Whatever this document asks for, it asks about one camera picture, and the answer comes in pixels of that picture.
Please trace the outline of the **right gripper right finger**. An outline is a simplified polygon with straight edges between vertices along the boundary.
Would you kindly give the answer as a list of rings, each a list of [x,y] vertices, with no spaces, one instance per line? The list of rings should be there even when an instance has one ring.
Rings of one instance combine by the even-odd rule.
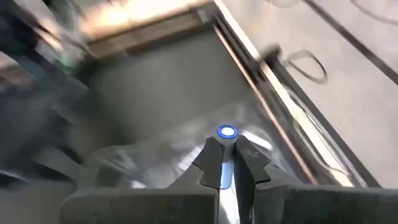
[[[241,224],[398,224],[398,190],[305,184],[244,136],[235,144]]]

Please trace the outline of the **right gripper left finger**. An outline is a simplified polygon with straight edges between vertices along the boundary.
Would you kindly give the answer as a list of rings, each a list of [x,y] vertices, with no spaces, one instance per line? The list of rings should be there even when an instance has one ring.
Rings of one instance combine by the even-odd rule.
[[[63,202],[60,224],[217,224],[222,161],[222,145],[207,138],[168,187],[77,192]]]

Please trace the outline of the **clear plastic bin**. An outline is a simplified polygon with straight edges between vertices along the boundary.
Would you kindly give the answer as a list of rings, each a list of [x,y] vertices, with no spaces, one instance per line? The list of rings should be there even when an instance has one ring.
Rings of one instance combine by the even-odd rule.
[[[154,137],[130,145],[103,147],[90,156],[77,184],[85,187],[165,188],[182,175],[219,126],[232,124],[282,170],[294,175],[293,162],[273,138],[268,120],[253,101],[238,101]]]

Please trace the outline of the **white battery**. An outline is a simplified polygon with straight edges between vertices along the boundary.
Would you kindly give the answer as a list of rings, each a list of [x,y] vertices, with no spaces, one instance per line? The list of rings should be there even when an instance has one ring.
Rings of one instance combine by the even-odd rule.
[[[238,130],[230,124],[223,124],[217,129],[216,139],[222,148],[220,189],[231,187],[234,171],[234,149],[238,138]]]

